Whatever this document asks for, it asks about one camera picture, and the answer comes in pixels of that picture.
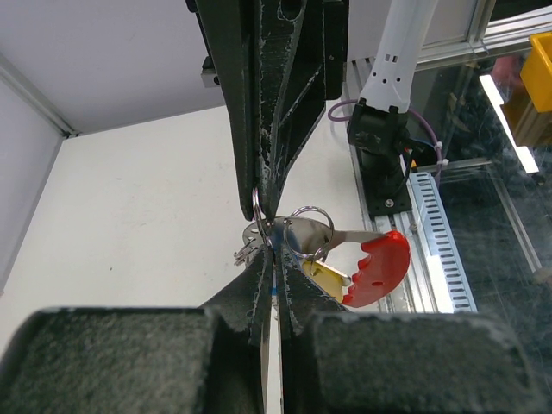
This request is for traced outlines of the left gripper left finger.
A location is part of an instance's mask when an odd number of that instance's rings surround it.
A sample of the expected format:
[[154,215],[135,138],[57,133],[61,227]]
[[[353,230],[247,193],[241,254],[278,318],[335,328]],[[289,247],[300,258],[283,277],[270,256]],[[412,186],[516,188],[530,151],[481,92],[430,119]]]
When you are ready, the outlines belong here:
[[273,251],[197,308],[33,313],[1,360],[4,413],[262,413]]

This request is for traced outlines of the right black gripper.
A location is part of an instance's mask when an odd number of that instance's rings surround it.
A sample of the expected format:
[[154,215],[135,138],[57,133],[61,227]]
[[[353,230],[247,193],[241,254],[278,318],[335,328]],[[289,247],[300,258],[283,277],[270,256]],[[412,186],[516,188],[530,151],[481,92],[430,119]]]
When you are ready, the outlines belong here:
[[[191,1],[207,49],[201,78],[221,87],[229,115],[239,202],[253,219],[254,3]],[[258,13],[260,206],[274,216],[292,164],[326,100],[342,93],[349,1],[262,1]]]

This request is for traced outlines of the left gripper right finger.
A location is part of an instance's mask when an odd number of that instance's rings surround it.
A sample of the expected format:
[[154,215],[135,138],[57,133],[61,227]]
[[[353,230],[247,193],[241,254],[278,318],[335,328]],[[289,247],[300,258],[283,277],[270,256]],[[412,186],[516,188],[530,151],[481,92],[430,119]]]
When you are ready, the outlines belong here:
[[520,341],[473,312],[351,312],[275,255],[285,413],[548,413]]

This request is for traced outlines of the yellow key tag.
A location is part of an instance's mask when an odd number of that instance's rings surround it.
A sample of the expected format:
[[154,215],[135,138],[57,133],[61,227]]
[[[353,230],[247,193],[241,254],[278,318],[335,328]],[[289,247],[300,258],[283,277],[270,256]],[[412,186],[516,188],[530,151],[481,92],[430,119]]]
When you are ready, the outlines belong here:
[[322,290],[337,302],[341,303],[343,301],[344,289],[352,284],[350,276],[320,260],[304,260],[301,267],[304,274]]

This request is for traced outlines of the red silver carabiner keyring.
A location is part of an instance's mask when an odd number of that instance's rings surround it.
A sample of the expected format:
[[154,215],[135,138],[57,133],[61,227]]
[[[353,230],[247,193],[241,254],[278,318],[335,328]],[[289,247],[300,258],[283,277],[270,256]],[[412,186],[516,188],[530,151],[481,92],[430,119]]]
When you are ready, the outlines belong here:
[[[228,251],[237,250],[242,244],[241,233],[248,223],[243,218],[239,206],[239,198],[235,186],[227,188],[227,195],[220,198],[226,209],[227,219],[230,220],[228,236]],[[326,210],[334,220],[338,229],[366,229],[361,217],[361,204],[355,183],[351,180],[329,183],[301,184],[289,181],[285,185],[279,204],[280,214],[290,214],[295,209],[314,205]],[[329,265],[343,273],[351,275],[357,271],[357,262],[365,255],[358,245],[345,243],[329,253]],[[385,312],[412,312],[405,288],[400,285],[397,290],[377,304],[370,304],[362,308],[363,311]]]

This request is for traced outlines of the blue key tag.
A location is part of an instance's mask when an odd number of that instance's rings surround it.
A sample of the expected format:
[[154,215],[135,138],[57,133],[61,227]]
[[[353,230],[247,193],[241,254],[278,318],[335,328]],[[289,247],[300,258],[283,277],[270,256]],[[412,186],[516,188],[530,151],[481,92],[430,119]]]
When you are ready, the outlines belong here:
[[[292,233],[292,231],[290,229],[287,230],[286,231],[287,238],[285,238],[284,230],[285,230],[285,225],[283,222],[277,222],[277,221],[273,222],[270,240],[272,243],[273,252],[275,254],[282,246],[285,246],[285,248],[289,251],[292,251],[292,248],[298,248],[298,240],[295,237],[295,235]],[[273,257],[272,270],[270,271],[269,279],[271,282],[271,296],[273,301],[275,301],[278,296],[278,282],[277,282],[277,274],[276,274],[275,257]]]

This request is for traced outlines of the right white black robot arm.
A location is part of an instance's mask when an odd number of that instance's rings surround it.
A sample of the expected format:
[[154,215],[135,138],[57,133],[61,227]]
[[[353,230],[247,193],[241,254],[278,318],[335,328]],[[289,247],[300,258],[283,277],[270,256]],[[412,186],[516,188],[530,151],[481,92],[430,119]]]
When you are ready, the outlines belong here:
[[[228,111],[241,211],[276,216],[285,181],[326,103],[341,96],[346,1],[190,1]],[[406,124],[433,1],[394,1],[348,122],[372,216],[410,208]]]

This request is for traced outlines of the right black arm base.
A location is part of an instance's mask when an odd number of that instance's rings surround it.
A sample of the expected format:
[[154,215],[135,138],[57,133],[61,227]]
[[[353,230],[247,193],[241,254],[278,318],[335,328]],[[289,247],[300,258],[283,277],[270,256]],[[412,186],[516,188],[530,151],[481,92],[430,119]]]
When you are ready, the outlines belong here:
[[386,157],[359,150],[361,181],[368,215],[390,216],[410,211],[407,189],[412,157],[408,150],[397,157]]

